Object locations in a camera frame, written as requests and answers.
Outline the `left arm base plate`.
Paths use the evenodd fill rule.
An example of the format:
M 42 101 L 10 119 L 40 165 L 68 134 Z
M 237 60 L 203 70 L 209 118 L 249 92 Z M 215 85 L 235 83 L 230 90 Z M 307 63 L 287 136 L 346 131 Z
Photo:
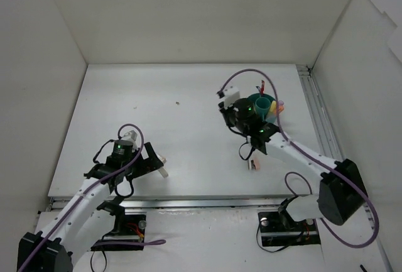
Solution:
M 146 214 L 128 214 L 121 218 L 115 228 L 103 236 L 97 243 L 112 241 L 144 242 L 146 228 Z M 106 244 L 92 246 L 91 251 L 142 251 L 143 246 L 122 244 Z

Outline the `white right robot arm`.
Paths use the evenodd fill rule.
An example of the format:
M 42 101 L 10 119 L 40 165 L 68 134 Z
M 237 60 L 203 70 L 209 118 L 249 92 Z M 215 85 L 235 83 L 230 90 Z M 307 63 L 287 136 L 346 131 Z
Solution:
M 219 111 L 228 128 L 246 137 L 253 151 L 279 159 L 303 176 L 310 175 L 318 180 L 318 193 L 292 197 L 281 205 L 278 213 L 281 227 L 292 229 L 300 221 L 319 218 L 341 226 L 364 203 L 355 190 L 365 189 L 353 161 L 337 161 L 285 139 L 279 127 L 263 121 L 246 98 L 223 97 Z

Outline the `white eraser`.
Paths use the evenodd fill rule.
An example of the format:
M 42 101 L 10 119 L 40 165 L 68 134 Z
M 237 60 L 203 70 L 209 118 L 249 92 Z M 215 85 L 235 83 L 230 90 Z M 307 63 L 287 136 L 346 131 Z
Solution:
M 160 168 L 158 171 L 163 178 L 167 178 L 169 176 L 168 172 L 164 168 Z

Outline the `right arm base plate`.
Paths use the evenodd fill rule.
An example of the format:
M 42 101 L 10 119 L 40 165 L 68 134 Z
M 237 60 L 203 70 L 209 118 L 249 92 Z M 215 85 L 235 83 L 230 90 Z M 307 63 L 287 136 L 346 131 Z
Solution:
M 314 220 L 286 222 L 278 212 L 258 212 L 258 245 L 271 253 L 293 246 L 321 245 Z

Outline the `fat yellow highlighter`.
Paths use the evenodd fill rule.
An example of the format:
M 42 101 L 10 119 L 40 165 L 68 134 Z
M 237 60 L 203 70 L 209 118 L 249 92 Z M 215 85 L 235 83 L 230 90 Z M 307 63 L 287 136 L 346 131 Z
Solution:
M 277 102 L 272 101 L 268 114 L 267 114 L 267 117 L 274 117 L 276 115 L 276 107 L 277 107 Z

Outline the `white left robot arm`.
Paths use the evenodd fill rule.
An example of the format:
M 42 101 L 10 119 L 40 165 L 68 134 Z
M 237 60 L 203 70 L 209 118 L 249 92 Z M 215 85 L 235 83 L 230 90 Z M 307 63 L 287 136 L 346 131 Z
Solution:
M 123 181 L 158 171 L 168 176 L 165 158 L 151 143 L 136 146 L 132 140 L 115 140 L 112 153 L 104 163 L 98 161 L 84 175 L 74 197 L 62 211 L 37 233 L 27 232 L 18 247 L 18 271 L 73 271 L 91 247 L 101 243 L 108 233 L 118 234 L 125 228 L 125 195 L 112 193 Z

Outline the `small white pink stapler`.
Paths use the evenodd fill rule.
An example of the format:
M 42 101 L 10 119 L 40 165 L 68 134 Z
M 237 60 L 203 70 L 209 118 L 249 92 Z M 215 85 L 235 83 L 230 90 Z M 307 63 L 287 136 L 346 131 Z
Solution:
M 248 161 L 248 163 L 249 163 L 250 170 L 260 170 L 260 168 L 261 168 L 259 160 L 257 158 L 250 159 Z

